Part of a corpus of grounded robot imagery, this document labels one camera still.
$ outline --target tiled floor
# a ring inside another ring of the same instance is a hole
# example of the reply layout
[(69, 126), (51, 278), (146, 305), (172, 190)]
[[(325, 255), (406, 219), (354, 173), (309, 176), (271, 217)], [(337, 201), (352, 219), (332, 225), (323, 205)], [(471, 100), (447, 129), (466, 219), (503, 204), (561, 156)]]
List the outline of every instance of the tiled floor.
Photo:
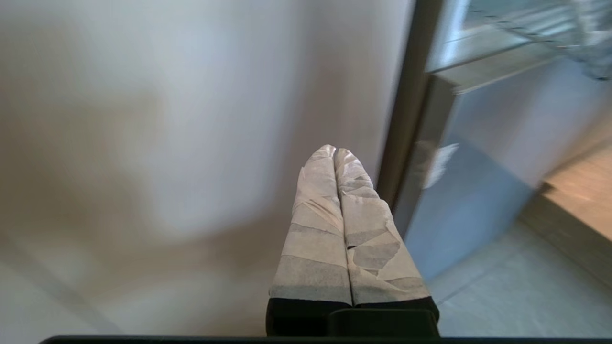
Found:
[(505, 235), (436, 277), (440, 333), (612, 337), (612, 244), (574, 216), (601, 189), (576, 187), (580, 204), (535, 197)]

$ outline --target white wall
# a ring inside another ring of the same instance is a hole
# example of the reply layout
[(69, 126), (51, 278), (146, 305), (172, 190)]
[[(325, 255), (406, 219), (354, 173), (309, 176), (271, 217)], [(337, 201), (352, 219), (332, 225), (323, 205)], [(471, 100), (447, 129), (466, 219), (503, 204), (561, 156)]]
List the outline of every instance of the white wall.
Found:
[(0, 1), (2, 264), (83, 332), (262, 333), (301, 164), (376, 177), (410, 7)]

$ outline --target floor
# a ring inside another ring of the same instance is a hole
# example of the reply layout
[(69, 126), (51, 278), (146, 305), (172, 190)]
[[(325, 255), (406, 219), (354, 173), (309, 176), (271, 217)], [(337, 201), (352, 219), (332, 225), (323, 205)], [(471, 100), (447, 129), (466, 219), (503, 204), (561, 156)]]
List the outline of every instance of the floor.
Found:
[(547, 182), (505, 235), (430, 283), (441, 335), (612, 338), (612, 148)]
[(612, 240), (612, 144), (564, 166), (547, 183), (547, 198)]

